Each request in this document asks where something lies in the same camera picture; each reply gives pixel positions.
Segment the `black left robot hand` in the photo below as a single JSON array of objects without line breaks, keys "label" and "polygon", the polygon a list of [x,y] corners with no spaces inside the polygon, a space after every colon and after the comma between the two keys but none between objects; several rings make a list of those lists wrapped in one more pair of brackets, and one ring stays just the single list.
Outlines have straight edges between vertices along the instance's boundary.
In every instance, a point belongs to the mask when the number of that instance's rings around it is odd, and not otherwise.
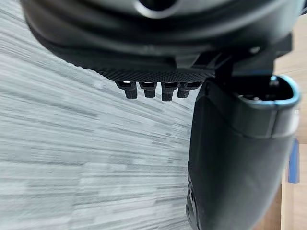
[{"label": "black left robot hand", "polygon": [[30,31],[55,56],[114,81],[194,104],[186,214],[194,230],[250,230],[278,190],[301,92],[274,75],[292,51],[304,0],[23,0]]}]

